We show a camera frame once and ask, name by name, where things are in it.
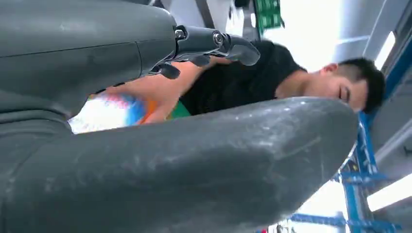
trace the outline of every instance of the man's hand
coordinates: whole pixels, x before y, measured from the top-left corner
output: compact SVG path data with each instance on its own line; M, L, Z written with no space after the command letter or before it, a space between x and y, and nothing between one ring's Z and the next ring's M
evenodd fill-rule
M224 58L211 57L210 64L198 67L191 62L175 62L173 66L180 70L177 79L171 80L161 74L141 77L118 87L106 89L108 94L128 94L140 99L156 102L155 111L145 123L164 121L176 106L179 98L185 94L206 69L215 64L229 64Z
M118 87L109 87L108 94L128 94L139 99L156 102L155 111L145 123L162 122L173 111L182 95L180 83L163 75L145 76Z

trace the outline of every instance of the green sign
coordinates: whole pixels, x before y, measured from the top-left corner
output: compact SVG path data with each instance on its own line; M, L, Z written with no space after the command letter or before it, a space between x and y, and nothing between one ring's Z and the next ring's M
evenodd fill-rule
M280 0L255 0L255 14L260 33L284 26L280 16Z

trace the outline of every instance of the black t-shirt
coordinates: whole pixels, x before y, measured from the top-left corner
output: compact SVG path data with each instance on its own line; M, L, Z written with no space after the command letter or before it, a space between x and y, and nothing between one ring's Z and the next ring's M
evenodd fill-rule
M239 62L216 65L203 73L181 98L190 114L233 108L259 101L275 99L279 84L302 69L287 48L269 41L252 44L260 59L253 66Z

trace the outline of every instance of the gray plastic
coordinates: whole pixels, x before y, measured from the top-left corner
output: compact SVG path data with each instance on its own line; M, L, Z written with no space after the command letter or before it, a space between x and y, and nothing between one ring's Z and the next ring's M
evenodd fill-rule
M253 232L296 211L357 135L348 106L317 98L78 135L28 126L39 131L15 136L5 232Z
M164 9L123 1L2 0L0 57L175 39Z
M147 74L173 54L174 27L167 11L129 2L2 1L0 109L69 119L90 94Z

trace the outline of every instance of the black hair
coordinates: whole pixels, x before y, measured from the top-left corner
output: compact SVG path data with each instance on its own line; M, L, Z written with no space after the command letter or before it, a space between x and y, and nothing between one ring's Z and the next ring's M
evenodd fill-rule
M378 70L375 63L366 58L355 58L340 62L341 66L355 66L359 72L355 81L366 80L368 84L368 96L363 111L371 113L383 103L385 93L385 76Z

